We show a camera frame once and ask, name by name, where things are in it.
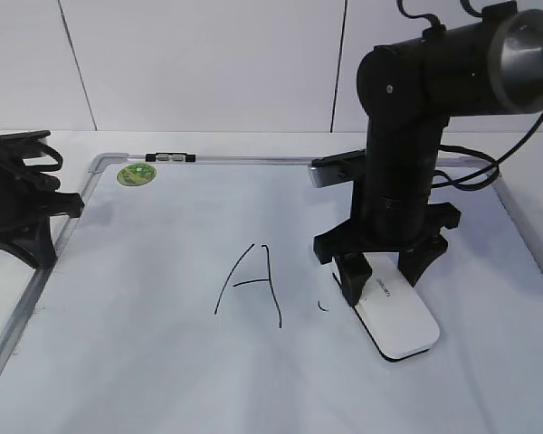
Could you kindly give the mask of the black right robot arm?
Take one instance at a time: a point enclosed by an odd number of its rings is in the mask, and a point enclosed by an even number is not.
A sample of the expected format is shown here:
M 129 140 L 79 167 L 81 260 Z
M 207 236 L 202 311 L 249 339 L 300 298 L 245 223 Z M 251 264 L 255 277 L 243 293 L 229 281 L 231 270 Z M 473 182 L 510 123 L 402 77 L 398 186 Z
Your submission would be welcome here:
M 359 64 L 366 147 L 310 164 L 319 188 L 353 185 L 349 218 L 313 242 L 319 262 L 336 264 L 350 306 L 372 274 L 367 254 L 396 253 L 398 270 L 415 284 L 447 251 L 441 231 L 457 227 L 461 214 L 429 197 L 451 183 L 436 162 L 452 118 L 543 118 L 542 10 L 503 2 L 452 30 L 434 15 L 428 20 L 419 38 L 378 45 Z

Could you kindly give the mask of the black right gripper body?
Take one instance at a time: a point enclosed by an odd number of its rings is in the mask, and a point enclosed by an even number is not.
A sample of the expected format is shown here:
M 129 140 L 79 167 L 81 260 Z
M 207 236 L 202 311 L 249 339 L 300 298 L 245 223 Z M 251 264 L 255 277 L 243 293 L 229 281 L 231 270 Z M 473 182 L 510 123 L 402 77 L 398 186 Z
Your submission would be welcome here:
M 320 263 L 349 253 L 397 252 L 399 262 L 430 265 L 447 250 L 441 229 L 458 227 L 461 212 L 450 203 L 426 204 L 420 212 L 385 210 L 366 219 L 353 216 L 314 238 Z

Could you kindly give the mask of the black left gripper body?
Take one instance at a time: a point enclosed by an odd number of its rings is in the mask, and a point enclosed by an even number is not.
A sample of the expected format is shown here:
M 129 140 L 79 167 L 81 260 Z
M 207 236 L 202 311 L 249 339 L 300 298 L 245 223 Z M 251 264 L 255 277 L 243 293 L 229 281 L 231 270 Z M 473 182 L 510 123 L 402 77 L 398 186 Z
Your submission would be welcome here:
M 60 193 L 63 158 L 46 143 L 9 146 L 0 138 L 0 231 L 38 222 L 46 217 L 81 215 L 78 193 Z

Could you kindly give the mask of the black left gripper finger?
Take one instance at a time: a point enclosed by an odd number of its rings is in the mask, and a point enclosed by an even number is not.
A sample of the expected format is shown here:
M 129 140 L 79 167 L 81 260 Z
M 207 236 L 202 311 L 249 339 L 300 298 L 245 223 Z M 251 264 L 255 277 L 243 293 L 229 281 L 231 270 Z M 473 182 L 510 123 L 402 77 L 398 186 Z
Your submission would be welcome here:
M 50 218 L 0 231 L 0 250 L 18 258 L 33 269 L 48 269 L 56 262 Z

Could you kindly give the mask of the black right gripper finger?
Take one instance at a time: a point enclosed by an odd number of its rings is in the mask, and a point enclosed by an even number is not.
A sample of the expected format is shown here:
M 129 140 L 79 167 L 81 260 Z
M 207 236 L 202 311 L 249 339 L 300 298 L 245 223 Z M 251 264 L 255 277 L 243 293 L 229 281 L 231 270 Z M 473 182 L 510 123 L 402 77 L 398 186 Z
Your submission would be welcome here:
M 397 268 L 414 287 L 426 270 L 448 250 L 446 239 L 428 239 L 411 249 L 401 251 Z
M 363 253 L 350 253 L 333 259 L 333 276 L 343 298 L 355 307 L 372 276 L 372 268 Z

